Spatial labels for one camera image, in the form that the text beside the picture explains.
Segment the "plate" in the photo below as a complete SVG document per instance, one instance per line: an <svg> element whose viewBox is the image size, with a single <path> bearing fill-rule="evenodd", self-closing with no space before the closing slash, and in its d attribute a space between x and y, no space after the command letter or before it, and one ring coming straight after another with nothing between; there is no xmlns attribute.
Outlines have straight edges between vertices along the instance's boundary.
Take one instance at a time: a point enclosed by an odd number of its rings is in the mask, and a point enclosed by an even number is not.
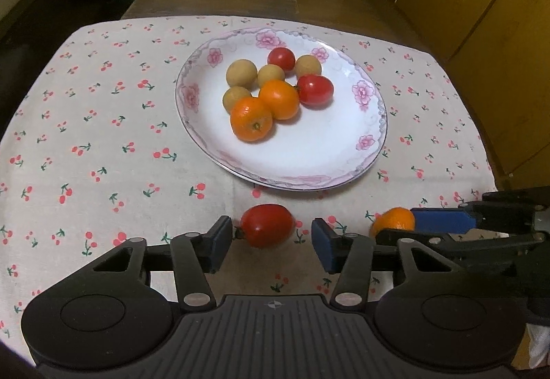
<svg viewBox="0 0 550 379"><path fill-rule="evenodd" d="M260 69L278 46L290 48L296 58L316 56L334 84L334 98L322 110L301 106L290 122L274 122L262 141L242 142L222 105L227 67L250 59ZM287 81L296 84L296 76ZM386 107L369 75L346 54L296 31L245 28L205 42L183 65L175 96L185 129L208 157L271 188L315 191L350 182L369 169L386 139Z"/></svg>

